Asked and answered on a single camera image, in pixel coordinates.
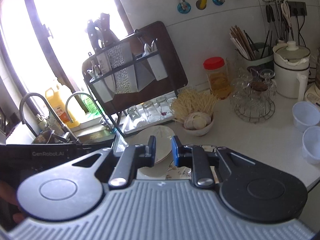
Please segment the person's left hand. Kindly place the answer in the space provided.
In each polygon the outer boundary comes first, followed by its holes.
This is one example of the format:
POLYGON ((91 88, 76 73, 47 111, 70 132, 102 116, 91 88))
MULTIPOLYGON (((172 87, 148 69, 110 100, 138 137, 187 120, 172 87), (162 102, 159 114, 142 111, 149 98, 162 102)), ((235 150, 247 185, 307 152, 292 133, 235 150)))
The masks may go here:
POLYGON ((1 180, 1 226, 8 228, 20 224, 24 220, 21 211, 13 213, 18 209, 16 190, 8 183, 1 180))

